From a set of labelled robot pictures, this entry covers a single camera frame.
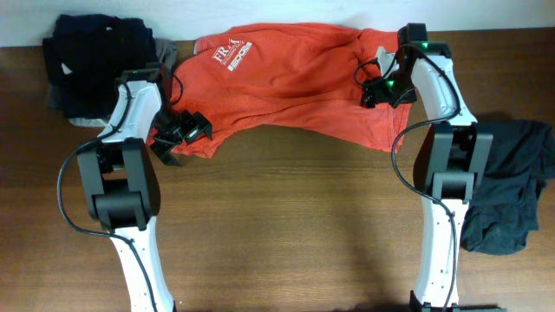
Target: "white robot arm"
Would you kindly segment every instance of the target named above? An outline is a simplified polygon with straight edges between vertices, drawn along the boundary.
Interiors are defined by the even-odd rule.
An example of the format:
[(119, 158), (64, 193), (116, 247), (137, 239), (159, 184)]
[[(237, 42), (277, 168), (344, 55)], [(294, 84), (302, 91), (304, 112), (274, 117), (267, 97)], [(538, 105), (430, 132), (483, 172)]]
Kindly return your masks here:
[[(118, 125), (123, 119), (121, 126), (108, 137), (115, 126), (106, 127), (99, 134), (105, 137), (101, 144), (77, 154), (88, 212), (105, 230), (134, 246), (132, 250), (126, 241), (111, 237), (120, 256), (131, 310), (172, 312), (175, 304), (164, 281), (156, 244), (160, 188), (145, 143), (151, 128), (156, 128), (151, 148), (167, 165), (177, 165), (168, 152), (203, 133), (210, 138), (212, 125), (200, 113), (172, 110), (170, 78), (161, 64), (124, 72), (121, 81), (109, 122)], [(124, 168), (126, 179), (105, 179), (112, 171)]]
[[(473, 191), (480, 187), (493, 136), (480, 129), (468, 111), (454, 79), (448, 46), (429, 42), (424, 24), (410, 23), (397, 35), (399, 50), (387, 54), (380, 47), (371, 62), (380, 67), (382, 77), (362, 83), (362, 104), (374, 107), (388, 102), (396, 107), (402, 101), (414, 101), (415, 88), (420, 94), (430, 120), (420, 124), (431, 127), (414, 168), (413, 188), (422, 195), (424, 208), (424, 237), (410, 308), (460, 311), (454, 281), (460, 231)], [(406, 94), (411, 99), (404, 99)]]

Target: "wooden table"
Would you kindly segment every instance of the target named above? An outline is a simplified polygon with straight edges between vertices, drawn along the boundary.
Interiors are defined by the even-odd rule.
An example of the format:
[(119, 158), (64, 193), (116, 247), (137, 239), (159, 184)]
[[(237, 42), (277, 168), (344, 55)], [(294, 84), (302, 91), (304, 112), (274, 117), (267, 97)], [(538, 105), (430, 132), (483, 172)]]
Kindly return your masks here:
[[(455, 76), (480, 120), (555, 121), (555, 29), (433, 33), (448, 41)], [(179, 59), (192, 51), (180, 43)], [(58, 212), (63, 158), (97, 130), (46, 109), (41, 48), (0, 49), (0, 310), (129, 311), (114, 246), (72, 231)], [(425, 118), (414, 104), (409, 123)], [(410, 176), (425, 130), (400, 166)], [(257, 127), (213, 159), (153, 158), (162, 191), (158, 245), (178, 311), (322, 311), (408, 302), (421, 253), (421, 202), (389, 155), (318, 133)], [(69, 168), (65, 198), (87, 214)], [(539, 204), (539, 232), (513, 256), (462, 251), (460, 303), (555, 309), (555, 186)]]

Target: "orange shirt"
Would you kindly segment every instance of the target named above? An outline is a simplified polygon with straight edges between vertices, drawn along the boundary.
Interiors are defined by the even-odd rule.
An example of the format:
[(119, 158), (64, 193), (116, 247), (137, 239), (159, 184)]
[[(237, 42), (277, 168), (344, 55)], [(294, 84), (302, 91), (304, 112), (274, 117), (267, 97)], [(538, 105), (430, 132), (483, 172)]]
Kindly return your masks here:
[[(185, 86), (178, 111), (201, 112), (213, 126), (206, 137), (177, 153), (212, 157), (239, 130), (269, 124), (301, 127), (363, 146), (390, 151), (407, 125), (410, 105), (360, 106), (355, 68), (379, 46), (395, 52), (396, 33), (328, 24), (260, 23), (197, 41), (197, 55), (175, 74)], [(359, 81), (380, 75), (376, 66)], [(173, 84), (177, 98), (180, 87)]]

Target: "white wall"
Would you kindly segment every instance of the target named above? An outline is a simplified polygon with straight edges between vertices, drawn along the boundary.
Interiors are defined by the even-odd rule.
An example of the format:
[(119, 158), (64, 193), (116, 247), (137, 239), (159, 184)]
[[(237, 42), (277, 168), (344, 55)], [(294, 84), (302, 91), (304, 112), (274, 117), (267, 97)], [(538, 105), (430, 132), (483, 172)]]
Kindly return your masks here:
[(248, 23), (335, 23), (398, 30), (555, 26), (555, 0), (0, 0), (0, 46), (39, 45), (61, 13), (142, 18), (155, 37), (191, 40)]

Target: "folded black clothing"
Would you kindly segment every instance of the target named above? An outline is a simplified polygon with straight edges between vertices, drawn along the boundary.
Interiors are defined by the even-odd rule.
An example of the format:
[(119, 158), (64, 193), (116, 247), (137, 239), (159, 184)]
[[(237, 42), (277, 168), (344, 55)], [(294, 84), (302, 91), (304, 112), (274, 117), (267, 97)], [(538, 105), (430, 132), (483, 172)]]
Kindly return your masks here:
[(158, 61), (153, 32), (142, 20), (104, 15), (61, 15), (42, 51), (67, 118), (108, 116), (117, 100), (114, 78)]
[(509, 255), (538, 230), (538, 201), (555, 178), (552, 127), (538, 121), (480, 123), (493, 133), (484, 178), (470, 201), (460, 243), (469, 251)]

